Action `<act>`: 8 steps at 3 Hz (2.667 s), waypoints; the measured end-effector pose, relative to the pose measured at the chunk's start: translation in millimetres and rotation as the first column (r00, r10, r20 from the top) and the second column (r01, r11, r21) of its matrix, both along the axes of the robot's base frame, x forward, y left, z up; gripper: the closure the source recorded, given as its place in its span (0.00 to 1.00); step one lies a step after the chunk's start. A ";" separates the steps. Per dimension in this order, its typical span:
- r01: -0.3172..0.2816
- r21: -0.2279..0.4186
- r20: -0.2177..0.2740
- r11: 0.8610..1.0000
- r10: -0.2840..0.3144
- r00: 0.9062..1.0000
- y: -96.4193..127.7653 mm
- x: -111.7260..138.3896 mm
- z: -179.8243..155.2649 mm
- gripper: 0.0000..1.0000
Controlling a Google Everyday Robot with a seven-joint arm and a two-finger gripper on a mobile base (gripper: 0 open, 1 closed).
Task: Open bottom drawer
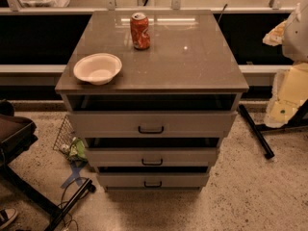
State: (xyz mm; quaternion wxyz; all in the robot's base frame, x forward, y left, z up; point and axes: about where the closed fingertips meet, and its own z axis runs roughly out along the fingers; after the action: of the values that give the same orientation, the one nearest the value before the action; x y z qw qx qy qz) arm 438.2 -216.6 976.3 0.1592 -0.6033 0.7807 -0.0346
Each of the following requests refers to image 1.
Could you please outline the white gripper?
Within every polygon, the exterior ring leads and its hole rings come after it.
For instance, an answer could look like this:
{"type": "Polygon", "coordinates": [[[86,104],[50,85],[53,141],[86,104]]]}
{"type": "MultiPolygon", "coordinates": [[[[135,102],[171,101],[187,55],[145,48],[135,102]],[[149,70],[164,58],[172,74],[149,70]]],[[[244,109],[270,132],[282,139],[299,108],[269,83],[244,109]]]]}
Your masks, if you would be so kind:
{"type": "Polygon", "coordinates": [[[271,93],[264,123],[269,128],[280,128],[308,100],[308,64],[296,63],[288,70],[278,71],[271,93]]]}

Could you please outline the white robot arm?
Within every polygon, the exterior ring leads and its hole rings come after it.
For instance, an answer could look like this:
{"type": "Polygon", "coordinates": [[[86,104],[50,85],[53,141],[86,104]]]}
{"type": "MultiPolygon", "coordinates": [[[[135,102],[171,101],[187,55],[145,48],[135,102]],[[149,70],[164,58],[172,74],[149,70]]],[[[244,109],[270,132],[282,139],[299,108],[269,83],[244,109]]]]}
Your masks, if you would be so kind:
{"type": "Polygon", "coordinates": [[[270,46],[282,45],[282,53],[292,60],[289,70],[278,71],[264,119],[270,128],[286,125],[308,100],[308,0],[297,3],[289,17],[263,38],[270,46]]]}

